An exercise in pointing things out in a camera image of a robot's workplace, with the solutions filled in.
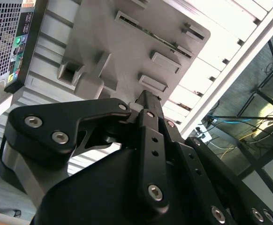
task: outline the countersunk screw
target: countersunk screw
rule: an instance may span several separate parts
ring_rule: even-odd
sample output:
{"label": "countersunk screw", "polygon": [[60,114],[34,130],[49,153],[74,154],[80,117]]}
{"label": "countersunk screw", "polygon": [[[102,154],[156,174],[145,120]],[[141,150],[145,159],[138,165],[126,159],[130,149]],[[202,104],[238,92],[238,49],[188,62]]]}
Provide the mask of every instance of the countersunk screw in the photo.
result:
{"label": "countersunk screw", "polygon": [[69,141],[69,137],[65,133],[57,131],[52,134],[52,140],[58,144],[65,144]]}
{"label": "countersunk screw", "polygon": [[273,223],[273,217],[267,210],[264,210],[264,214]]}
{"label": "countersunk screw", "polygon": [[39,128],[43,125],[42,120],[36,116],[28,116],[25,118],[25,123],[31,128]]}
{"label": "countersunk screw", "polygon": [[225,223],[225,216],[223,215],[223,213],[216,207],[216,206],[212,206],[212,215],[213,217],[216,218],[216,220],[221,223],[224,224]]}
{"label": "countersunk screw", "polygon": [[252,209],[252,213],[253,213],[253,215],[255,216],[255,218],[259,220],[259,222],[262,222],[262,223],[263,223],[264,218],[263,218],[263,216],[259,213],[259,211],[257,211],[256,209]]}
{"label": "countersunk screw", "polygon": [[200,146],[200,141],[199,140],[197,140],[196,138],[194,138],[193,140],[194,140],[196,145]]}
{"label": "countersunk screw", "polygon": [[160,202],[163,199],[163,193],[161,192],[161,189],[154,184],[148,187],[148,192],[150,196],[157,202]]}
{"label": "countersunk screw", "polygon": [[125,105],[119,104],[119,108],[122,110],[127,110],[127,107]]}
{"label": "countersunk screw", "polygon": [[167,124],[170,126],[170,127],[172,127],[172,128],[174,128],[175,127],[175,124],[172,122],[172,121],[167,121]]}
{"label": "countersunk screw", "polygon": [[154,114],[152,112],[147,112],[147,115],[150,116],[150,117],[154,117]]}

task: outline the usb port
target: usb port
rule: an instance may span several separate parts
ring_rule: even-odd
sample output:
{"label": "usb port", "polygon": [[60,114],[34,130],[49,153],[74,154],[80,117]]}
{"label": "usb port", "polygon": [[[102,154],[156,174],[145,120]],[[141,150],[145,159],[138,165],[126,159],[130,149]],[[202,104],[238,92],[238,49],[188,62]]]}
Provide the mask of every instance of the usb port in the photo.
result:
{"label": "usb port", "polygon": [[29,25],[26,25],[25,34],[28,33]]}
{"label": "usb port", "polygon": [[28,15],[28,22],[29,22],[29,23],[31,22],[31,19],[32,19],[32,14],[29,14],[29,15]]}

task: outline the gray metal plate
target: gray metal plate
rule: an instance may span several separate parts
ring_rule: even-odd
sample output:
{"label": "gray metal plate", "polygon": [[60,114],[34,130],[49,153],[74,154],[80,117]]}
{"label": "gray metal plate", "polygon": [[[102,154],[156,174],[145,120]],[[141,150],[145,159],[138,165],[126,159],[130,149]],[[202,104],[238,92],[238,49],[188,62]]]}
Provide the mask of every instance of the gray metal plate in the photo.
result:
{"label": "gray metal plate", "polygon": [[[138,28],[119,20],[119,11],[135,22]],[[202,38],[190,32],[185,34],[189,27]],[[164,103],[209,37],[207,29],[162,0],[83,0],[64,60],[75,60],[86,66],[87,73],[91,73],[102,53],[111,53],[100,78],[106,86],[117,83],[117,89],[110,92],[107,87],[105,92],[128,103],[135,101],[142,90],[149,90],[159,95]],[[190,54],[191,58],[171,51],[174,45]],[[153,60],[155,53],[168,59]],[[142,75],[168,88],[164,92],[150,89],[139,83]]]}

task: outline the yellow cable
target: yellow cable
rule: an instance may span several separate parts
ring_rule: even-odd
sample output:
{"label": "yellow cable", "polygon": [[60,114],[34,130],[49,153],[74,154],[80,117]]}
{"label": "yellow cable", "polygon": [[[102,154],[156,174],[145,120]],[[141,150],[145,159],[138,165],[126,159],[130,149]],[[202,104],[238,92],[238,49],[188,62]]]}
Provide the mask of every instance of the yellow cable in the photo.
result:
{"label": "yellow cable", "polygon": [[[267,128],[270,127],[270,126],[273,126],[273,123],[270,124],[269,126],[265,127],[264,129],[267,129]],[[258,131],[259,131],[259,130],[254,131],[254,132],[252,132],[252,133],[250,133],[250,134],[248,134],[248,135],[245,135],[244,137],[241,137],[241,138],[239,139],[239,141],[240,141],[240,140],[243,140],[244,138],[246,138],[246,137],[248,137],[248,136],[250,136],[250,135],[255,134],[255,133],[258,132]],[[229,150],[231,150],[231,149],[233,149],[233,145],[231,145],[231,146],[223,153],[223,155],[221,156],[220,159],[222,159],[222,158],[224,157],[224,155],[225,155]]]}

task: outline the blue cable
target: blue cable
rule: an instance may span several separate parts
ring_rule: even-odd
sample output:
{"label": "blue cable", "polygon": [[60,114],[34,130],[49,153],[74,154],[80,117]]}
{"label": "blue cable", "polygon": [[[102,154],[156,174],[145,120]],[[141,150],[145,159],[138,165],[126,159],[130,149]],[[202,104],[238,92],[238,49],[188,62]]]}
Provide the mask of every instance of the blue cable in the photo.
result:
{"label": "blue cable", "polygon": [[218,117],[215,117],[213,115],[210,115],[210,114],[208,114],[208,116],[213,117],[213,118],[215,118],[217,120],[220,120],[220,121],[222,121],[224,123],[230,123],[230,124],[242,123],[242,122],[246,122],[246,121],[250,121],[251,120],[251,119],[246,119],[246,120],[242,120],[242,121],[239,121],[239,122],[238,121],[232,122],[232,121],[228,121],[228,120],[222,120],[222,119],[220,119]]}

